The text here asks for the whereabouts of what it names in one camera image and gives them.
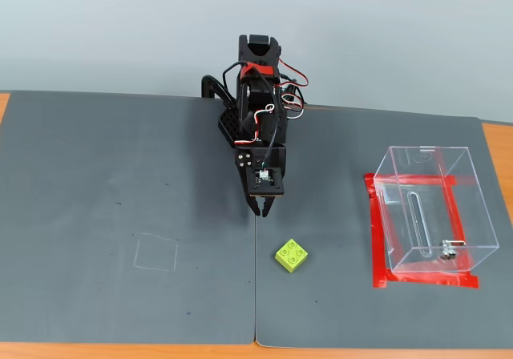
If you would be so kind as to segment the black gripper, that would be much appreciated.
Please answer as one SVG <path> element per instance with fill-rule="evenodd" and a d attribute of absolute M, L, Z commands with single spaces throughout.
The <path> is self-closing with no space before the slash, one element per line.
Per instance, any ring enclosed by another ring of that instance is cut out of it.
<path fill-rule="evenodd" d="M 244 197 L 252 212 L 266 217 L 276 199 L 275 196 L 262 196 L 263 208 L 260 210 L 257 199 L 249 195 L 248 176 L 252 170 L 279 168 L 281 174 L 285 174 L 286 148 L 282 145 L 273 147 L 268 153 L 268 147 L 257 144 L 236 145 L 235 163 L 239 172 L 240 181 L 244 191 Z"/>

